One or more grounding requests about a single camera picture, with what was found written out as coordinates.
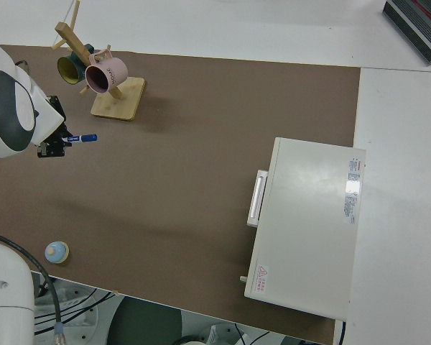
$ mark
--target wooden mug stand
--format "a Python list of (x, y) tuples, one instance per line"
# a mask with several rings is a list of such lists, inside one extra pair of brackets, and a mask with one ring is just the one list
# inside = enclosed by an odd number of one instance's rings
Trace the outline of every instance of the wooden mug stand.
[[(67, 43), (81, 62), (85, 66), (89, 66), (90, 53), (73, 32), (73, 28), (64, 22), (59, 22), (55, 30), (62, 37), (62, 40), (54, 45), (53, 49)], [(139, 106), (144, 88), (145, 80), (143, 78), (128, 77), (123, 83), (111, 89), (108, 93), (98, 94), (91, 108), (91, 113), (94, 116), (106, 117), (108, 119), (132, 121), (136, 116), (137, 107)], [(88, 89), (89, 87), (86, 86), (80, 93), (85, 93)]]

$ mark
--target small bottle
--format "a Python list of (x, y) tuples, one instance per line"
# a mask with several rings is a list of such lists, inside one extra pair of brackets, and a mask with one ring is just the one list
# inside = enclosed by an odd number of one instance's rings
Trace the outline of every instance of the small bottle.
[(52, 242), (45, 249), (46, 260), (53, 264), (64, 262), (69, 256), (69, 246), (62, 241)]

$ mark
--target warning label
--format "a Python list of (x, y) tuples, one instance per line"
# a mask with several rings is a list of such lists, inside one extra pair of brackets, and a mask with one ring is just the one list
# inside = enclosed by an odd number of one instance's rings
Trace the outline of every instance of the warning label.
[(353, 158), (348, 163), (348, 179), (346, 181), (345, 205), (343, 212), (344, 221), (347, 224), (355, 224), (358, 218), (358, 202), (361, 194), (361, 172), (363, 162), (358, 158)]
[(256, 276), (254, 279), (255, 293), (265, 292), (265, 289), (267, 288), (267, 279), (268, 279), (268, 266), (258, 264), (256, 269)]

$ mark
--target wooden base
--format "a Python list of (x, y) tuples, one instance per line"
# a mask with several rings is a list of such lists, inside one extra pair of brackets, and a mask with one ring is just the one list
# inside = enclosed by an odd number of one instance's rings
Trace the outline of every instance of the wooden base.
[(96, 96), (93, 108), (91, 108), (92, 115), (124, 121), (134, 120), (137, 106), (145, 88), (145, 80), (128, 77), (118, 88), (123, 93), (121, 99), (112, 97), (110, 93)]

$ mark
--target marker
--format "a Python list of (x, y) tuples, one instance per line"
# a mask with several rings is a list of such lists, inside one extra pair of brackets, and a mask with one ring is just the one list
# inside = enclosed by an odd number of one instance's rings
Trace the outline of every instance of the marker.
[(73, 137), (62, 138), (65, 142), (96, 142), (97, 134), (75, 135)]

